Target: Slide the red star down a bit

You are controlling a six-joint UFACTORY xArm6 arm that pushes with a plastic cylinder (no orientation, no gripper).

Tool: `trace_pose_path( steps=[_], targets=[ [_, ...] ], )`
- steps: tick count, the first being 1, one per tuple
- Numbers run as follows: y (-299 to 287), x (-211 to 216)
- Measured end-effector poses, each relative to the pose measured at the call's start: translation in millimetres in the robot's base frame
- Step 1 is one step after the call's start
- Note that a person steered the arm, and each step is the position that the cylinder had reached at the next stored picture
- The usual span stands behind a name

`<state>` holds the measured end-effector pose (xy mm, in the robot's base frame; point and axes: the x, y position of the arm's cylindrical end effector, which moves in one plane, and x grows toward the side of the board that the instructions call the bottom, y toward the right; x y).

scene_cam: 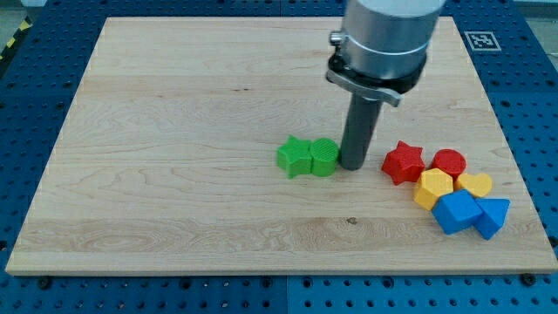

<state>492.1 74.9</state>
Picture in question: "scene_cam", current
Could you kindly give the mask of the black clamp with silver lever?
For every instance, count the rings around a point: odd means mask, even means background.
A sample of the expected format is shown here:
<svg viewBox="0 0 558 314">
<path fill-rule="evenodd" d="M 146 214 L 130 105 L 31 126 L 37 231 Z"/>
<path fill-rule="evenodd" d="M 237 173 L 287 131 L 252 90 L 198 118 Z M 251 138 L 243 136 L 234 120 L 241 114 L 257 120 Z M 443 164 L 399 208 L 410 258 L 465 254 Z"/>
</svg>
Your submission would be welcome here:
<svg viewBox="0 0 558 314">
<path fill-rule="evenodd" d="M 384 54 L 372 50 L 342 32 L 330 34 L 335 48 L 325 78 L 365 100 L 398 106 L 402 95 L 419 81 L 426 64 L 425 45 L 411 51 Z"/>
</svg>

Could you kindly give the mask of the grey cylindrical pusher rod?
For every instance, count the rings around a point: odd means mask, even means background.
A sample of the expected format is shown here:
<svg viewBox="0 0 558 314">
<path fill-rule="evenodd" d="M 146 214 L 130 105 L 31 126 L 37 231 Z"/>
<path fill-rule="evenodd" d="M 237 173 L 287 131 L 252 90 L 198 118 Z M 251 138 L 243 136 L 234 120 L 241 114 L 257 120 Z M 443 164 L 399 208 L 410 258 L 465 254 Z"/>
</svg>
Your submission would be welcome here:
<svg viewBox="0 0 558 314">
<path fill-rule="evenodd" d="M 379 100 L 351 96 L 339 155 L 344 169 L 354 171 L 363 166 L 381 108 Z"/>
</svg>

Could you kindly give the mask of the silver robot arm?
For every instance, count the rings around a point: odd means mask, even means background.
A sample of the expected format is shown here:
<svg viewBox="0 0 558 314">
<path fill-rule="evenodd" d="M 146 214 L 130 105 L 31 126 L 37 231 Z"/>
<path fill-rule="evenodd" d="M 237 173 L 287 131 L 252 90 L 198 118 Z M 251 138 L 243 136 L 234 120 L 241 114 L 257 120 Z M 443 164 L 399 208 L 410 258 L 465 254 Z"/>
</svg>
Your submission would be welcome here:
<svg viewBox="0 0 558 314">
<path fill-rule="evenodd" d="M 351 93 L 339 161 L 364 164 L 382 105 L 397 107 L 419 81 L 445 0 L 350 0 L 326 79 Z"/>
</svg>

